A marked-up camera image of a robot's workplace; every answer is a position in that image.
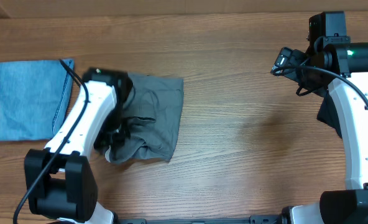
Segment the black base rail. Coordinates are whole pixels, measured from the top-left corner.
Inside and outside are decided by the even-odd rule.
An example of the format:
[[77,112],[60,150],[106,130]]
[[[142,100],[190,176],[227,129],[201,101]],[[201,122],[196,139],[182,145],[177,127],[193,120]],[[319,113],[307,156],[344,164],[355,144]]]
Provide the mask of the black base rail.
[[279,215],[251,215],[245,218],[198,218],[146,220],[145,218],[122,219],[114,214],[113,224],[290,224],[287,213]]

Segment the grey shorts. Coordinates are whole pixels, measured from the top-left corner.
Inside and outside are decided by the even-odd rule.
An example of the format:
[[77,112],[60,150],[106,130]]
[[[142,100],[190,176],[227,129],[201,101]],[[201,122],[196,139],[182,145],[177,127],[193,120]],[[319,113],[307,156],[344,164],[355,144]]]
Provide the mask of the grey shorts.
[[178,141],[183,109],[182,78],[162,78],[129,73],[133,87],[124,103],[122,116],[129,138],[120,146],[110,146],[108,162],[122,164],[129,159],[169,161]]

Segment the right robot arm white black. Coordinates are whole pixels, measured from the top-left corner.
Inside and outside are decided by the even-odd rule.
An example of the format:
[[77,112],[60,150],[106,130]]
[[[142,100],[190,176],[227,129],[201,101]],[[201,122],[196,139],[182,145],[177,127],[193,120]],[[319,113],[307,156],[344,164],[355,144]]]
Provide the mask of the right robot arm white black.
[[298,83],[297,95],[323,97],[318,119],[343,140],[344,190],[282,210],[278,223],[368,223],[368,42],[328,44],[306,54],[284,47],[271,69]]

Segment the black garment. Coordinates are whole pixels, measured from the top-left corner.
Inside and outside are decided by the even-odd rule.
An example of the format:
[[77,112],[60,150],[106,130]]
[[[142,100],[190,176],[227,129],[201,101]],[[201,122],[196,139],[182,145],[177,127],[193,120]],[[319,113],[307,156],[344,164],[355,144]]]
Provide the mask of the black garment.
[[335,129],[337,135],[342,139],[338,113],[328,91],[324,94],[323,101],[316,118],[318,121],[321,121]]

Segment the folded blue denim garment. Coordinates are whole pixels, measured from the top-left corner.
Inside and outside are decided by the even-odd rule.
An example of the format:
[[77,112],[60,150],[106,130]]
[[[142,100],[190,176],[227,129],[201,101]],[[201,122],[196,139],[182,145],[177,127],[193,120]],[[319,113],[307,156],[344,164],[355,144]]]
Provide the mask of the folded blue denim garment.
[[0,141],[51,139],[64,122],[72,77],[58,60],[0,63]]

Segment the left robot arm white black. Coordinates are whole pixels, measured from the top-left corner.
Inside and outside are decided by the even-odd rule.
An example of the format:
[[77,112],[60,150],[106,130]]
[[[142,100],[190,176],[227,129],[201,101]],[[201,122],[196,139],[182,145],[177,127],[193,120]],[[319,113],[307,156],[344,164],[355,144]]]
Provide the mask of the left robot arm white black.
[[93,148],[124,139],[122,106],[132,88],[127,72],[90,68],[79,78],[80,93],[57,134],[43,150],[24,159],[27,192],[17,206],[54,223],[117,223],[98,202],[90,166]]

